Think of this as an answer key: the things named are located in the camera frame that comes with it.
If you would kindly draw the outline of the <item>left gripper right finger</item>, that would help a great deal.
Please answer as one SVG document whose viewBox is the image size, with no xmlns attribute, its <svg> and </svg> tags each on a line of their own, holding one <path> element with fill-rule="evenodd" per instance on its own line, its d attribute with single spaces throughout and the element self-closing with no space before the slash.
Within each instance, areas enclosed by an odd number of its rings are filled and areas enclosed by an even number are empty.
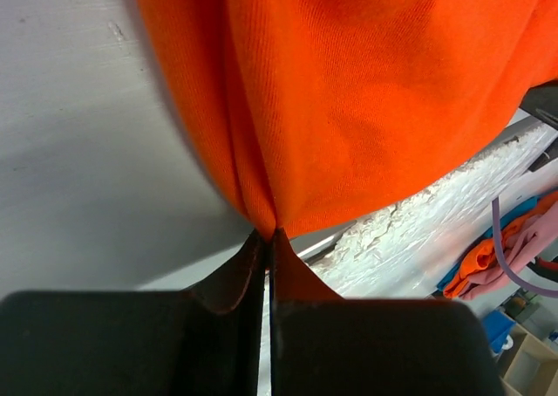
<svg viewBox="0 0 558 396">
<path fill-rule="evenodd" d="M 501 395 L 480 321 L 437 299 L 347 299 L 293 251 L 270 245 L 274 395 Z"/>
</svg>

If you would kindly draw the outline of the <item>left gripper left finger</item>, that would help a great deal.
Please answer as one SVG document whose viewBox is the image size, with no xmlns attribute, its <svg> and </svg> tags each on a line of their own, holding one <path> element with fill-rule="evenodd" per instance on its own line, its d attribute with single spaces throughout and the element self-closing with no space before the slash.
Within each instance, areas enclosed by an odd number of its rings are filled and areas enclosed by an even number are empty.
<svg viewBox="0 0 558 396">
<path fill-rule="evenodd" d="M 4 395 L 254 395 L 265 243 L 177 291 L 22 291 L 1 302 Z"/>
</svg>

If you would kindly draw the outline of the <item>orange t-shirt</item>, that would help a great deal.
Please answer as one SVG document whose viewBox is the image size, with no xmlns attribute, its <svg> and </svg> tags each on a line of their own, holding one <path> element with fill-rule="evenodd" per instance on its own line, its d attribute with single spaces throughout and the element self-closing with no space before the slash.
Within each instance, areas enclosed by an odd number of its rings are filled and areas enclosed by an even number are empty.
<svg viewBox="0 0 558 396">
<path fill-rule="evenodd" d="M 262 236 L 417 193 L 557 77 L 557 0 L 137 0 L 197 154 Z"/>
</svg>

